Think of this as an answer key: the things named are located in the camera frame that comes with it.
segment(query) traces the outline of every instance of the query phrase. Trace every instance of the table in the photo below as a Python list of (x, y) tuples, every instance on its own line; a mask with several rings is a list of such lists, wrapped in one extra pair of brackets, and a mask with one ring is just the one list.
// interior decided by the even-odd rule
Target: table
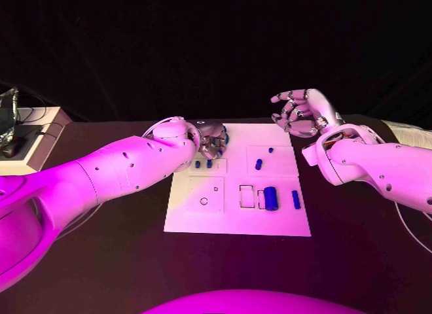
[[(379, 120), (344, 119), (396, 141)], [(69, 124), (44, 167), (149, 126)], [(292, 137), (295, 151), (311, 142)], [(139, 313), (188, 294), (236, 288), (302, 294), (368, 313), (432, 313), (432, 256), (407, 234), (393, 202), (366, 183), (330, 185), (299, 153), (296, 165), (312, 237), (162, 232), (170, 177), (106, 202), (57, 240), (30, 274), (0, 293), (0, 313)]]

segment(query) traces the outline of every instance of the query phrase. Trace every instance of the small blue object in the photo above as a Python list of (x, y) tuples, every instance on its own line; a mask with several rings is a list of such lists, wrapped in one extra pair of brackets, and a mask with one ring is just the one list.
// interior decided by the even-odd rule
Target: small blue object
[(291, 191), (291, 195), (294, 196), (294, 208), (299, 209), (301, 208), (301, 204), (299, 204), (298, 192), (296, 191)]
[(256, 170), (260, 169), (260, 164), (262, 164), (262, 162), (263, 162), (263, 161), (262, 161), (260, 159), (256, 160)]
[(263, 195), (265, 195), (265, 209), (268, 211), (276, 211), (279, 208), (278, 195), (275, 193), (275, 188), (272, 186), (268, 186), (263, 189)]

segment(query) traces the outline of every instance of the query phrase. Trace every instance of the robotic hand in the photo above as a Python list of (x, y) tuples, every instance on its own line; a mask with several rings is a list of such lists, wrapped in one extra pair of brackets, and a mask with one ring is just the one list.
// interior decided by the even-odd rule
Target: robotic hand
[(111, 143), (66, 164), (0, 177), (0, 292), (30, 272), (62, 230), (93, 206), (184, 170), (196, 151), (216, 158), (226, 139), (222, 124), (198, 122), (194, 127), (173, 117), (142, 137)]
[[(283, 131), (298, 137), (321, 134), (302, 155), (328, 182), (364, 181), (386, 199), (432, 214), (432, 150), (384, 143), (367, 126), (345, 124), (315, 89), (279, 93), (270, 101), (279, 100), (286, 104), (272, 120)], [(299, 120), (307, 116), (314, 121)]]

